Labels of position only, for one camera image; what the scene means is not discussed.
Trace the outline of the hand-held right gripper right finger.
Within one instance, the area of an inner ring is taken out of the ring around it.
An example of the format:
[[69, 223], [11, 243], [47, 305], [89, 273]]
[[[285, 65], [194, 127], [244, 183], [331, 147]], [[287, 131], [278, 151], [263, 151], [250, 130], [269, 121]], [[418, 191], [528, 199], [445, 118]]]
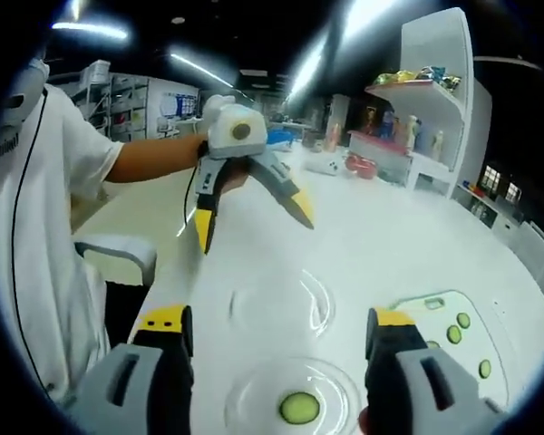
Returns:
[[370, 434], [492, 434], [504, 422], [474, 377], [429, 347], [407, 314], [368, 311], [365, 358]]

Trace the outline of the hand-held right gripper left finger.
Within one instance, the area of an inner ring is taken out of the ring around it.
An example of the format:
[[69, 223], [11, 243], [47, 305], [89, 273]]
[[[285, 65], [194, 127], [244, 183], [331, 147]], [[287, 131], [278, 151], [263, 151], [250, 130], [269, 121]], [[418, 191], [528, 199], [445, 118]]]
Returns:
[[87, 434], [190, 434], [192, 311], [151, 310], [131, 343], [113, 348], [82, 380], [72, 419]]

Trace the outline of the person's left hand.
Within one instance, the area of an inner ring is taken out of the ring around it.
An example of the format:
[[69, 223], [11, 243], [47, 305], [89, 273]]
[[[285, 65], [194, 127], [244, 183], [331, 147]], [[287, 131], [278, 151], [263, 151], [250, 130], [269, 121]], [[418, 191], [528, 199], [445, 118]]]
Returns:
[[233, 189], [241, 188], [249, 177], [249, 163], [246, 160], [234, 160], [227, 178], [221, 189], [221, 194], [226, 194]]

